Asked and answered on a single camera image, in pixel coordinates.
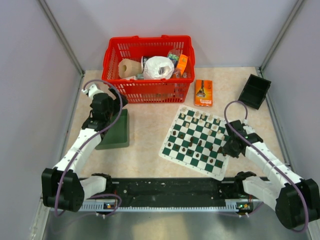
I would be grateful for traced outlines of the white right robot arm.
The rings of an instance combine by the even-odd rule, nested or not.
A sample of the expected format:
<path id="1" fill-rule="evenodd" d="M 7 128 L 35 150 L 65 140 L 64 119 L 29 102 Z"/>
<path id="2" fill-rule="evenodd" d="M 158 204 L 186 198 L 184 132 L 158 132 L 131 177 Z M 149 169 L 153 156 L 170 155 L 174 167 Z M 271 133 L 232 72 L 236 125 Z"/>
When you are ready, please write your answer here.
<path id="1" fill-rule="evenodd" d="M 240 120 L 225 125 L 228 140 L 219 149 L 223 155 L 243 155 L 256 164 L 267 177 L 265 182 L 252 172 L 236 176 L 233 192 L 239 198 L 252 195 L 275 211 L 287 229 L 306 227 L 320 218 L 320 191 L 313 179 L 303 179 L 281 162 L 252 127 Z"/>

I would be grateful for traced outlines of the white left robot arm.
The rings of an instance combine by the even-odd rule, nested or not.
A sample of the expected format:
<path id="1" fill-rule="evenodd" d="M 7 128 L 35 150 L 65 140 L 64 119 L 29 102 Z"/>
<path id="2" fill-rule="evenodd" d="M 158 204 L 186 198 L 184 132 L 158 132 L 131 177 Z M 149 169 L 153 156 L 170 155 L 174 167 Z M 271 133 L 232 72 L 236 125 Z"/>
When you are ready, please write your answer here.
<path id="1" fill-rule="evenodd" d="M 53 208 L 55 212 L 77 212 L 85 200 L 96 195 L 106 199 L 114 191 L 107 174 L 95 173 L 85 179 L 80 179 L 78 175 L 128 103 L 126 97 L 111 83 L 108 83 L 108 90 L 113 96 L 101 90 L 98 82 L 90 80 L 82 89 L 91 99 L 91 110 L 75 142 L 54 167 L 45 168 L 41 174 L 43 205 Z"/>

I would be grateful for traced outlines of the green white chess mat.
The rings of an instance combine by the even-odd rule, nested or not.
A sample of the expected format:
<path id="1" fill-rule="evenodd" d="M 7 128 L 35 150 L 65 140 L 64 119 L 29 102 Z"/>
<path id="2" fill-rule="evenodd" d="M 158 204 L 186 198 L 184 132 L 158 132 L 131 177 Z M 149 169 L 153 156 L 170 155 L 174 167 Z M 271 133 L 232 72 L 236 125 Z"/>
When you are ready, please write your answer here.
<path id="1" fill-rule="evenodd" d="M 180 105 L 158 155 L 172 163 L 222 181 L 229 162 L 228 155 L 223 156 L 218 152 L 229 137 L 225 124 L 223 117 Z"/>

